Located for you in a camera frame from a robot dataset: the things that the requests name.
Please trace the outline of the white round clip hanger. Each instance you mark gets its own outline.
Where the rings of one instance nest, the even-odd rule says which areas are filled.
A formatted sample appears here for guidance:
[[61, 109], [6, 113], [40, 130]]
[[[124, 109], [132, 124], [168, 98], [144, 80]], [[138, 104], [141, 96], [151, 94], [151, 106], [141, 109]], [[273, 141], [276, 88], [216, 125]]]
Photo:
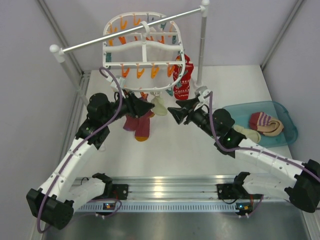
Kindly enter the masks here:
[[180, 85], [187, 58], [178, 25], [169, 20], [147, 26], [164, 17], [150, 11], [126, 12], [105, 25], [104, 36], [139, 27], [103, 42], [102, 64], [115, 72], [123, 89], [156, 94], [166, 91], [172, 96], [174, 87]]

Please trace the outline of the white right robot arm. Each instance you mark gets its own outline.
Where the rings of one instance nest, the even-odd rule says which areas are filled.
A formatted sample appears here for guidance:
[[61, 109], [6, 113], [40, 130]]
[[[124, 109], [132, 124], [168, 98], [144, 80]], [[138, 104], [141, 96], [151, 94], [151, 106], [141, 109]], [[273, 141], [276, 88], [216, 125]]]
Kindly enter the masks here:
[[196, 108], [198, 99], [178, 100], [178, 107], [168, 107], [177, 124], [195, 124], [214, 139], [214, 146], [223, 155], [242, 160], [268, 173], [260, 176], [241, 172], [233, 181], [238, 198], [265, 195], [286, 200], [298, 209], [314, 213], [320, 204], [320, 164], [294, 160], [277, 154], [253, 142], [233, 129], [235, 121], [230, 113], [219, 108]]

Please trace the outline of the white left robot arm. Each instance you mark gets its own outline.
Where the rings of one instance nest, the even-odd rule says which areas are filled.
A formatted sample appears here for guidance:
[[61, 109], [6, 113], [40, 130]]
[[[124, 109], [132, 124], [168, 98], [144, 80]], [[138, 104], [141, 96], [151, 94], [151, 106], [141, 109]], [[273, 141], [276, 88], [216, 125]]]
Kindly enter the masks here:
[[45, 222], [62, 230], [75, 211], [89, 201], [113, 197], [113, 181], [104, 173], [95, 173], [77, 188], [72, 186], [79, 172], [110, 134], [109, 124], [125, 116], [143, 117], [155, 106], [132, 92], [123, 95], [116, 92], [114, 96], [114, 102], [109, 101], [104, 93], [90, 97], [86, 119], [70, 149], [49, 178], [39, 188], [28, 191], [26, 200], [38, 225]]

